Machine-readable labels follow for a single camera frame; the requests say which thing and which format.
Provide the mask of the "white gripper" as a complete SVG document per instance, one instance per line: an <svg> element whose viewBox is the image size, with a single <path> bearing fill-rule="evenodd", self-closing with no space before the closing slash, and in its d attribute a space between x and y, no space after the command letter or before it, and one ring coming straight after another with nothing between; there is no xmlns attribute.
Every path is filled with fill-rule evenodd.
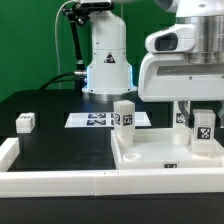
<svg viewBox="0 0 224 224"><path fill-rule="evenodd" d="M144 102L179 101L185 126L193 126L189 101L224 100L224 64L189 64L184 53L147 53L141 63L138 95ZM224 128L224 102L218 112Z"/></svg>

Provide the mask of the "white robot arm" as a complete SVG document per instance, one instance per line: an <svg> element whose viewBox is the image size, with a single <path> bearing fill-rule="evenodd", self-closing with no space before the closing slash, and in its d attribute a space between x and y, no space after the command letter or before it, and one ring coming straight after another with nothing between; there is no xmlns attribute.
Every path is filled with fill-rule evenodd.
<svg viewBox="0 0 224 224"><path fill-rule="evenodd" d="M126 60L126 26L111 0L83 0L92 23L87 97L136 91L144 102L224 101L224 0L155 0L176 23L149 35L138 85Z"/></svg>

